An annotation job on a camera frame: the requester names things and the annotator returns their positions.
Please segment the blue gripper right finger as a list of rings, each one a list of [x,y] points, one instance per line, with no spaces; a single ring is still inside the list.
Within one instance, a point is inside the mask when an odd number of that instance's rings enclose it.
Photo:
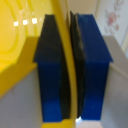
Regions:
[[[113,59],[94,17],[73,13],[70,16],[77,76],[78,116],[83,120],[99,120],[109,64]]]

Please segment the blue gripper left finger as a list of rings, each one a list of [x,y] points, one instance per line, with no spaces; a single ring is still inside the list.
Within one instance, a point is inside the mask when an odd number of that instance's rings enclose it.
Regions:
[[[46,15],[34,61],[38,64],[44,122],[61,122],[69,117],[69,80],[57,23]]]

